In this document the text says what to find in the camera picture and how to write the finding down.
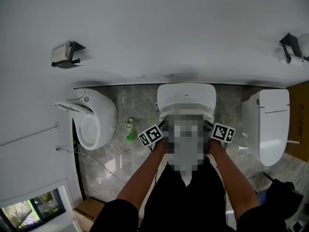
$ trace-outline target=floor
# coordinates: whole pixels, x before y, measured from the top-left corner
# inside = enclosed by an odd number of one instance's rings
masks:
[[[85,152],[101,164],[104,164],[124,182],[129,180],[150,153],[150,150],[143,147],[138,139],[131,143],[126,140],[128,130],[125,128],[125,122],[130,117],[135,118],[137,132],[142,132],[151,125],[159,123],[158,112],[155,110],[158,87],[159,85],[94,88],[116,104],[118,122],[116,133],[107,145],[98,150],[86,150]],[[271,167],[265,167],[246,149],[239,148],[246,147],[241,134],[241,102],[263,88],[229,85],[214,85],[214,87],[217,92],[215,121],[236,129],[233,142],[227,147],[227,153],[248,178],[254,189],[262,191],[270,186],[270,181],[263,176],[263,172],[266,172],[272,178],[280,181],[293,182],[296,190],[304,195],[307,194],[309,190],[309,164],[284,154],[278,163]],[[212,164],[216,166],[211,156],[210,159]],[[164,158],[158,170],[158,177],[161,175],[166,162],[167,160]],[[80,167],[87,196],[93,196],[108,202],[116,198],[124,185],[88,157],[80,157]],[[185,177],[184,182],[188,184],[190,178]],[[141,218],[143,218],[144,205],[153,184],[140,209]],[[227,209],[232,210],[229,200],[227,200]],[[292,217],[286,221],[287,224],[290,224],[294,219]],[[233,215],[229,216],[228,224],[231,227],[236,227]]]

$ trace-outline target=person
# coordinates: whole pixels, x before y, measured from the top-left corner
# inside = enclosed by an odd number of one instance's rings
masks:
[[[162,140],[156,143],[116,200],[105,204],[91,232],[138,231],[139,209],[167,151]],[[286,231],[284,220],[274,210],[260,205],[254,189],[221,142],[211,139],[210,154],[224,186],[208,157],[192,174],[187,187],[180,174],[167,164],[145,205],[139,231],[234,231],[226,224],[225,191],[234,210],[237,231]]]

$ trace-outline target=window frame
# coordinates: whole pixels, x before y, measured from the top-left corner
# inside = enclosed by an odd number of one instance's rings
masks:
[[[54,189],[54,190],[51,190],[51,191],[48,191],[48,192],[52,192],[54,194],[54,197],[55,197],[55,199],[56,199],[56,201],[58,203],[58,206],[59,206],[59,210],[57,212],[53,213],[52,215],[44,218],[42,213],[40,212],[38,206],[36,205],[36,203],[34,201],[34,199],[36,197],[34,197],[32,199],[29,199],[29,201],[32,204],[34,210],[36,211],[36,213],[38,214],[38,216],[40,218],[40,222],[32,224],[32,225],[29,225],[29,226],[27,226],[24,229],[18,229],[18,228],[16,229],[13,226],[13,224],[9,221],[9,219],[6,217],[6,215],[4,214],[2,209],[0,209],[0,218],[2,219],[3,223],[6,225],[6,227],[9,229],[10,232],[28,232],[28,231],[31,231],[33,229],[36,229],[37,227],[40,227],[40,226],[46,224],[47,222],[55,219],[56,217],[58,217],[58,216],[60,216],[60,215],[62,215],[62,214],[64,214],[66,212],[66,210],[64,208],[64,205],[62,203],[60,194],[59,194],[59,190],[58,189]]]

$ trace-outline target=black sleeve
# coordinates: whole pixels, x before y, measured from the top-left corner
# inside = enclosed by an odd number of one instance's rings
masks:
[[[240,216],[237,221],[237,231],[285,232],[287,230],[284,219],[278,216],[278,212],[266,205],[261,205],[250,209]]]
[[[138,209],[128,201],[117,199],[104,205],[90,232],[136,232],[138,222]]]

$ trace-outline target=window pane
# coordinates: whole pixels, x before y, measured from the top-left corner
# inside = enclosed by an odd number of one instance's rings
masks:
[[[38,214],[29,201],[20,202],[2,209],[5,216],[16,229],[40,222]]]
[[[34,198],[40,213],[43,217],[48,217],[60,210],[54,192],[47,192]]]

